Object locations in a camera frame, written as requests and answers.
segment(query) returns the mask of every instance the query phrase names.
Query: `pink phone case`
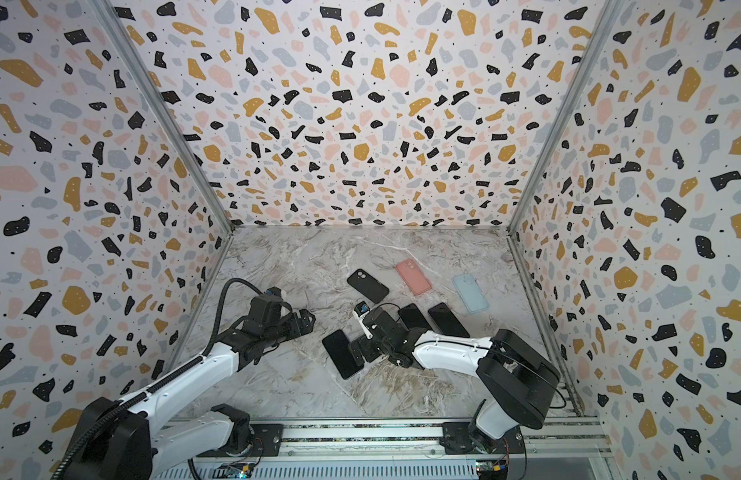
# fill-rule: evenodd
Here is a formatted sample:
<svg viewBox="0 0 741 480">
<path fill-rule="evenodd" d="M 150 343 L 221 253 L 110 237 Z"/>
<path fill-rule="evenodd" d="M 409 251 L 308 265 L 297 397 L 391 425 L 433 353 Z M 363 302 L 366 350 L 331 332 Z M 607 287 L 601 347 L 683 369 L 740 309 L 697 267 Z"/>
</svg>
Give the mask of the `pink phone case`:
<svg viewBox="0 0 741 480">
<path fill-rule="evenodd" d="M 431 290 L 432 284 L 421 272 L 421 268 L 412 259 L 403 260 L 397 264 L 397 273 L 403 277 L 408 288 L 414 295 L 420 295 L 421 293 Z"/>
</svg>

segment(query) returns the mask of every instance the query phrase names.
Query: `light blue phone case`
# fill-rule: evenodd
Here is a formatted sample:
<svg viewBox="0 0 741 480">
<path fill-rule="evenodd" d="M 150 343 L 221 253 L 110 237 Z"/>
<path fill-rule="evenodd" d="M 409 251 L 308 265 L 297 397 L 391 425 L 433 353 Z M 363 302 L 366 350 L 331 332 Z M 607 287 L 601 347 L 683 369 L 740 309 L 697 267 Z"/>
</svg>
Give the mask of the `light blue phone case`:
<svg viewBox="0 0 741 480">
<path fill-rule="evenodd" d="M 483 293 L 480 292 L 480 287 L 477 286 L 477 282 L 474 277 L 470 274 L 463 274 L 453 277 L 453 286 L 456 287 L 456 291 L 459 293 L 462 302 L 467 306 L 469 313 L 482 312 L 487 310 L 488 301 L 485 300 Z"/>
</svg>

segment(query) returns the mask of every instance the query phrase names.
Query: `terrazzo wall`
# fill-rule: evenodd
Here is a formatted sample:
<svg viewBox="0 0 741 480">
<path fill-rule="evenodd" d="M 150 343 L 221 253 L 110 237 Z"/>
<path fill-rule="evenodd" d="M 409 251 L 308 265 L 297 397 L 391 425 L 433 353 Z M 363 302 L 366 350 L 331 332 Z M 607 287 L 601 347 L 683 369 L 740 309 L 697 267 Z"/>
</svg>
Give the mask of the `terrazzo wall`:
<svg viewBox="0 0 741 480">
<path fill-rule="evenodd" d="M 518 240 L 625 478 L 741 479 L 741 2 L 624 2 Z"/>
<path fill-rule="evenodd" d="M 603 4 L 114 3 L 235 224 L 461 226 L 509 220 Z"/>
<path fill-rule="evenodd" d="M 0 478 L 160 375 L 222 240 L 86 4 L 0 1 Z"/>
</svg>

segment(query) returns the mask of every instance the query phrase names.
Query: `marble surface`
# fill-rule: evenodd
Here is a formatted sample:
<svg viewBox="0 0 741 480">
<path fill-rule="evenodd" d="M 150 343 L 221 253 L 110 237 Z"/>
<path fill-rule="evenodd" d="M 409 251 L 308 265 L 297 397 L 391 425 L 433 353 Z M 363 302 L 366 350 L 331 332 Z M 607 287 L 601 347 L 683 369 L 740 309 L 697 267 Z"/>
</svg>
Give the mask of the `marble surface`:
<svg viewBox="0 0 741 480">
<path fill-rule="evenodd" d="M 414 296 L 395 270 L 413 258 L 432 283 Z M 227 257 L 191 331 L 181 361 L 208 341 L 220 290 L 239 276 L 265 290 L 279 286 L 288 302 L 317 317 L 314 331 L 280 345 L 204 392 L 178 416 L 200 416 L 219 403 L 255 418 L 472 416 L 490 393 L 481 380 L 446 370 L 402 369 L 380 358 L 344 380 L 321 340 L 342 329 L 353 340 L 361 334 L 352 307 L 366 300 L 346 283 L 364 268 L 390 290 L 384 302 L 415 302 L 424 312 L 445 302 L 473 336 L 492 336 L 500 328 L 517 332 L 543 355 L 533 319 L 504 232 L 498 230 L 352 229 L 263 227 L 237 230 Z M 470 314 L 453 288 L 453 277 L 472 274 L 491 307 Z M 232 286 L 224 305 L 222 330 L 248 312 L 254 294 Z M 393 306 L 385 306 L 390 313 Z"/>
</svg>

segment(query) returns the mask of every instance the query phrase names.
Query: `phone screen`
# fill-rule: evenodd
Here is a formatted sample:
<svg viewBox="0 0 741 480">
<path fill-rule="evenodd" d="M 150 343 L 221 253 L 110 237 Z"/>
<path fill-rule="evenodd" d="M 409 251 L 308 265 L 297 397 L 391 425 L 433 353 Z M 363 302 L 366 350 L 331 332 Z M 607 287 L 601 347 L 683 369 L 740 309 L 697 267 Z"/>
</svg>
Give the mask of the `phone screen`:
<svg viewBox="0 0 741 480">
<path fill-rule="evenodd" d="M 429 309 L 429 315 L 432 317 L 435 325 L 440 328 L 443 335 L 450 336 L 461 336 L 463 338 L 469 338 L 470 334 L 461 325 L 461 322 L 453 315 L 451 309 L 445 303 L 440 303 Z"/>
<path fill-rule="evenodd" d="M 346 338 L 343 330 L 336 330 L 326 336 L 322 342 L 342 379 L 346 380 L 363 370 L 361 365 L 357 365 L 352 352 L 349 351 L 349 339 Z"/>
<path fill-rule="evenodd" d="M 416 328 L 432 330 L 432 327 L 429 326 L 429 322 L 424 317 L 421 310 L 418 310 L 415 303 L 405 305 L 400 309 L 400 320 L 403 321 L 403 325 L 408 330 Z"/>
</svg>

